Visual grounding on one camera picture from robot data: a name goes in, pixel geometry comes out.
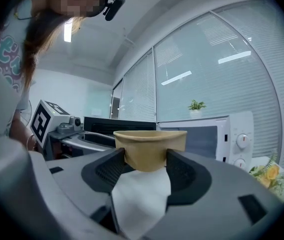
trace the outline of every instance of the potted plant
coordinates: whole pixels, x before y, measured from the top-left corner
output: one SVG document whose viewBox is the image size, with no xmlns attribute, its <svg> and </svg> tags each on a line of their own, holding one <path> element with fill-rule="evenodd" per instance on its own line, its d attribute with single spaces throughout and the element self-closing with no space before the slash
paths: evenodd
<svg viewBox="0 0 284 240">
<path fill-rule="evenodd" d="M 192 104 L 188 108 L 190 110 L 191 119 L 198 119 L 202 117 L 202 111 L 200 109 L 206 108 L 206 106 L 204 102 L 192 100 Z"/>
</svg>

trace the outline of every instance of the black slot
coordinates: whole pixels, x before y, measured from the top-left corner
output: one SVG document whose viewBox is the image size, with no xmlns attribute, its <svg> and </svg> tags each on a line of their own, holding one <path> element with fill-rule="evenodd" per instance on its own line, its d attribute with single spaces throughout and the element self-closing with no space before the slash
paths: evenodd
<svg viewBox="0 0 284 240">
<path fill-rule="evenodd" d="M 87 132 L 113 135 L 115 131 L 155 131 L 156 123 L 85 117 L 83 129 Z"/>
<path fill-rule="evenodd" d="M 100 136 L 100 135 L 87 133 L 84 135 L 84 140 L 89 143 L 100 144 L 107 147 L 115 148 L 115 139 L 108 138 L 107 136 Z"/>
<path fill-rule="evenodd" d="M 108 230 L 118 234 L 118 230 L 116 229 L 110 208 L 106 206 L 100 207 L 95 213 L 91 215 L 91 219 L 99 223 L 101 226 L 107 228 Z"/>
<path fill-rule="evenodd" d="M 238 198 L 242 204 L 248 218 L 255 224 L 266 215 L 266 210 L 262 207 L 261 203 L 252 194 L 241 196 Z"/>
<path fill-rule="evenodd" d="M 63 171 L 63 169 L 61 167 L 54 167 L 54 168 L 50 169 L 50 172 L 52 174 L 55 174 L 55 173 L 58 173 L 58 172 L 61 172 L 61 171 Z"/>
</svg>

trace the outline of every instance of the white pot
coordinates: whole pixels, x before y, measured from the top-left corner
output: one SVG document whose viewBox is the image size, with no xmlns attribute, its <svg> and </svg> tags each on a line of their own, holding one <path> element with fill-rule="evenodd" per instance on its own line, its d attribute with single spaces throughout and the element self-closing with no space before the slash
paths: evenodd
<svg viewBox="0 0 284 240">
<path fill-rule="evenodd" d="M 202 118 L 202 111 L 200 110 L 190 110 L 191 119 L 199 119 Z"/>
</svg>

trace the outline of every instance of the microwave dial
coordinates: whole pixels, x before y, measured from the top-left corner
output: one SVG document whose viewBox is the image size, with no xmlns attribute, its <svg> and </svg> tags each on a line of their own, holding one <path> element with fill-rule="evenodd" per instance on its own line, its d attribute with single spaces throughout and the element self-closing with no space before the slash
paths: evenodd
<svg viewBox="0 0 284 240">
<path fill-rule="evenodd" d="M 249 146 L 250 140 L 248 136 L 243 133 L 237 136 L 236 144 L 240 149 L 244 150 L 245 148 Z"/>
<path fill-rule="evenodd" d="M 234 163 L 235 166 L 245 169 L 246 168 L 246 162 L 244 159 L 237 159 Z"/>
</svg>

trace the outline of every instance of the paper bowl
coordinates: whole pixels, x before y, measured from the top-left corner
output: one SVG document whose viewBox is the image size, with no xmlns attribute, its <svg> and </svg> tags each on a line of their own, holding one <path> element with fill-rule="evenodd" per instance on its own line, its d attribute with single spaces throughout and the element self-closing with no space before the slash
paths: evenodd
<svg viewBox="0 0 284 240">
<path fill-rule="evenodd" d="M 125 148 L 125 162 L 141 172 L 154 172 L 166 165 L 166 150 L 185 151 L 186 131 L 115 131 L 116 148 Z"/>
</svg>

